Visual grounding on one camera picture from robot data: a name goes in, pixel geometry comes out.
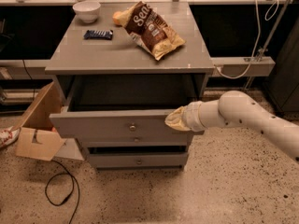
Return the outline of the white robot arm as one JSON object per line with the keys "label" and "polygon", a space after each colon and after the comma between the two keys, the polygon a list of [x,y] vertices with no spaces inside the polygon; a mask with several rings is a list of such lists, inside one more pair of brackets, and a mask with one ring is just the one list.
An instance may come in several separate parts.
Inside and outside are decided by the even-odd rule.
{"label": "white robot arm", "polygon": [[241,91],[227,91],[218,100],[191,102],[165,118],[178,131],[201,132],[208,128],[246,127],[262,134],[293,161],[299,162],[299,126],[262,108]]}

